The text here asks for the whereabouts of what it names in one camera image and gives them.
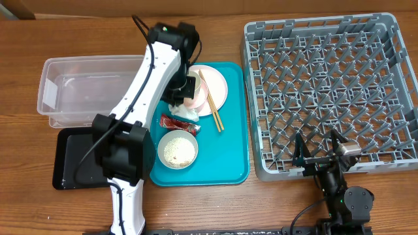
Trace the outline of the white bowl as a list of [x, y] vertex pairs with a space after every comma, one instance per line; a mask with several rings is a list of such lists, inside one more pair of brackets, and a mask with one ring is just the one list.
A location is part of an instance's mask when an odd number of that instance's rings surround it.
[[197, 158], [199, 146], [196, 138], [187, 131], [175, 130], [165, 134], [158, 143], [159, 160], [173, 170], [187, 168]]

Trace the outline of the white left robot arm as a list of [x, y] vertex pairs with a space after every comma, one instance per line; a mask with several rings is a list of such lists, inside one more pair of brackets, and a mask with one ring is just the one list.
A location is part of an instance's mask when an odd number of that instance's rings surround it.
[[193, 98], [195, 78], [188, 76], [195, 63], [193, 52], [202, 48], [195, 26], [157, 23], [148, 27], [132, 17], [147, 46], [143, 62], [122, 100], [109, 115], [98, 114], [92, 123], [93, 145], [73, 173], [76, 185], [90, 187], [78, 179], [81, 166], [90, 155], [101, 167], [105, 187], [112, 193], [113, 222], [109, 234], [143, 234], [146, 221], [142, 212], [144, 182], [155, 163], [156, 149], [150, 127], [159, 101], [173, 106]]

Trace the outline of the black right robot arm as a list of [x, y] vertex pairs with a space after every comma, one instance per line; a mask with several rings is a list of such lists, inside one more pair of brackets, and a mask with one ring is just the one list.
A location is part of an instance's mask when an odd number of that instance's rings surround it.
[[[292, 165], [302, 167], [303, 176], [314, 178], [315, 184], [323, 193], [323, 198], [296, 215], [289, 227], [289, 233], [371, 234], [372, 229], [365, 227], [365, 224], [370, 221], [374, 194], [364, 187], [349, 187], [344, 178], [344, 172], [359, 161], [361, 148], [334, 129], [330, 131], [330, 139], [332, 155], [314, 159], [302, 135], [297, 133], [295, 136]], [[295, 223], [304, 213], [323, 202], [327, 205], [328, 219], [318, 219], [314, 227], [295, 227]]]

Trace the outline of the white tissue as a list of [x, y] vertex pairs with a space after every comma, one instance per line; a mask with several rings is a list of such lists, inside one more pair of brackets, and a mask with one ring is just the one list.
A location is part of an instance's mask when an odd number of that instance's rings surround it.
[[195, 108], [188, 108], [184, 104], [179, 106], [168, 105], [169, 111], [173, 116], [197, 122], [199, 120], [198, 112]]

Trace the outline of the red snack wrapper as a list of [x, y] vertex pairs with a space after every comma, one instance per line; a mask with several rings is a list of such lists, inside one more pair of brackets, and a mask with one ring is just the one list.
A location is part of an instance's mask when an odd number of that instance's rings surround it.
[[159, 124], [161, 127], [166, 128], [168, 130], [187, 131], [193, 136], [197, 136], [201, 131], [200, 125], [186, 122], [186, 121], [180, 121], [180, 120], [174, 119], [173, 117], [168, 117], [166, 114], [161, 115]]

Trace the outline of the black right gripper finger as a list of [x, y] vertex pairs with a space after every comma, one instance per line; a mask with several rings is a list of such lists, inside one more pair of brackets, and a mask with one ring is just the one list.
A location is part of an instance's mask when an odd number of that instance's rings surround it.
[[333, 153], [337, 153], [338, 146], [340, 144], [348, 143], [348, 140], [344, 138], [338, 131], [335, 129], [330, 130], [330, 139], [332, 142]]
[[305, 158], [310, 158], [311, 154], [307, 145], [305, 144], [302, 135], [297, 133], [295, 135], [295, 151], [292, 158], [292, 165], [298, 167], [305, 166]]

